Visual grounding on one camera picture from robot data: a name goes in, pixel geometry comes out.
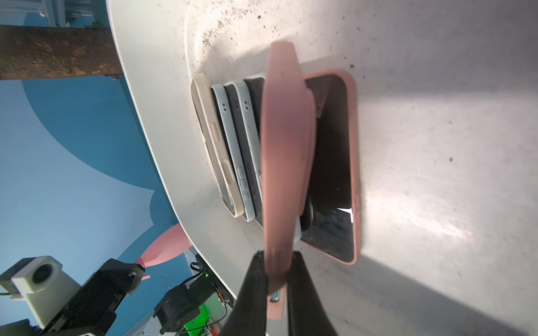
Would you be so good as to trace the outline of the phone salmon case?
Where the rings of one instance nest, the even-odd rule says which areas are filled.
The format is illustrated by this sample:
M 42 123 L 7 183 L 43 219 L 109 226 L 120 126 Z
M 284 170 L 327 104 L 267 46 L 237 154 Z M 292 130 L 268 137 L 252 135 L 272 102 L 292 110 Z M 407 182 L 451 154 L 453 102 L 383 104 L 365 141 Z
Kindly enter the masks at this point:
M 357 86 L 343 70 L 306 79 L 315 98 L 315 154 L 303 215 L 303 242 L 348 265 L 361 251 Z

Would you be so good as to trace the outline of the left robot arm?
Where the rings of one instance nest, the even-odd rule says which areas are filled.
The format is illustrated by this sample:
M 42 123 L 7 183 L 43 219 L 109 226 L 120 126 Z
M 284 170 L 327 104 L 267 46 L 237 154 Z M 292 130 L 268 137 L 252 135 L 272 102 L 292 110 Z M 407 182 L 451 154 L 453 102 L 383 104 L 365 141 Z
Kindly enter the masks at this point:
M 200 307 L 213 295 L 234 307 L 235 299 L 227 291 L 200 255 L 191 263 L 197 273 L 169 290 L 156 305 L 159 335 L 187 335 L 185 325 L 200 314 Z M 136 292 L 145 268 L 139 264 L 108 260 L 57 313 L 40 335 L 106 335 L 116 320 L 116 310 L 126 295 Z

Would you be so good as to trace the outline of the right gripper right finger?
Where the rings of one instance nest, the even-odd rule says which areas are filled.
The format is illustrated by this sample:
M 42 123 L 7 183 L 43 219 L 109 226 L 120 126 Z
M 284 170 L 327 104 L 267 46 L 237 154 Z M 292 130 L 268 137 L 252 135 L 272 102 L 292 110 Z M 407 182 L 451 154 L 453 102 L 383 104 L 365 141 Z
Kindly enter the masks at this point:
M 292 336 L 337 336 L 302 254 L 295 251 L 287 274 L 288 330 Z

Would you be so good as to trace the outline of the phone coral case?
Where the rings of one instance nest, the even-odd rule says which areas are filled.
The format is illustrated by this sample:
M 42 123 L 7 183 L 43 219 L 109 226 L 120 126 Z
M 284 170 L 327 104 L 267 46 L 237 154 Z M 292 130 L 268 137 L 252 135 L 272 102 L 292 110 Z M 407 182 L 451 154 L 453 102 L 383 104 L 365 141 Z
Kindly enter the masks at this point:
M 267 317 L 284 314 L 286 276 L 291 268 L 296 223 L 305 208 L 315 151 L 316 107 L 294 44 L 272 43 L 262 94 L 261 178 Z

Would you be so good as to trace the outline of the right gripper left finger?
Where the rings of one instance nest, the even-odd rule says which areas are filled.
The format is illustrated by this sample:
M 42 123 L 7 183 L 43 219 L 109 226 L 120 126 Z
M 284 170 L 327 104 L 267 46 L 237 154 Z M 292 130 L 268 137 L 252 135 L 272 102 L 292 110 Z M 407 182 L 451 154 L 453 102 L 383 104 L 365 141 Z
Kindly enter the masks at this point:
M 265 335 L 268 278 L 264 253 L 254 254 L 227 322 L 220 335 Z

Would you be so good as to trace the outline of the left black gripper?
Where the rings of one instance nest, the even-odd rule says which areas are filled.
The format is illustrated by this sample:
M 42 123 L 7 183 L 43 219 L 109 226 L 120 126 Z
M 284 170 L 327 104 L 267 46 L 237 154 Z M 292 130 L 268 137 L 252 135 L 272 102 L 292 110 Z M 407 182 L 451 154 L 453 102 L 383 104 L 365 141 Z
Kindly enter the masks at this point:
M 142 282 L 145 268 L 110 259 L 76 292 L 41 335 L 106 335 L 126 295 Z

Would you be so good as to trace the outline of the phone cream case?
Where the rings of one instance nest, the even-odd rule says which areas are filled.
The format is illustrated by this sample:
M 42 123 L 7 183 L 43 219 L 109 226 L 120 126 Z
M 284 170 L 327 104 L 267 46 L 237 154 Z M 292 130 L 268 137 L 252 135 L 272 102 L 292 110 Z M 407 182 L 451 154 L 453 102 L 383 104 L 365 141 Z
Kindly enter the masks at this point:
M 192 76 L 190 93 L 221 199 L 231 216 L 237 218 L 244 214 L 245 207 L 217 116 L 210 82 L 204 74 Z

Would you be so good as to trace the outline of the white plastic storage box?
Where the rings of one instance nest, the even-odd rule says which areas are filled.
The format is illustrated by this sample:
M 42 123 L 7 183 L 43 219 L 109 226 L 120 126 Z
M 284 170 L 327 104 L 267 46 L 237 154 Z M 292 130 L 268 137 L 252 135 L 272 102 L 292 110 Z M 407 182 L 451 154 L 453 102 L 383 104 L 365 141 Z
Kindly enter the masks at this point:
M 126 81 L 180 224 L 237 294 L 263 247 L 221 201 L 189 92 L 266 70 L 357 84 L 362 249 L 300 242 L 339 335 L 537 334 L 536 1 L 108 1 Z

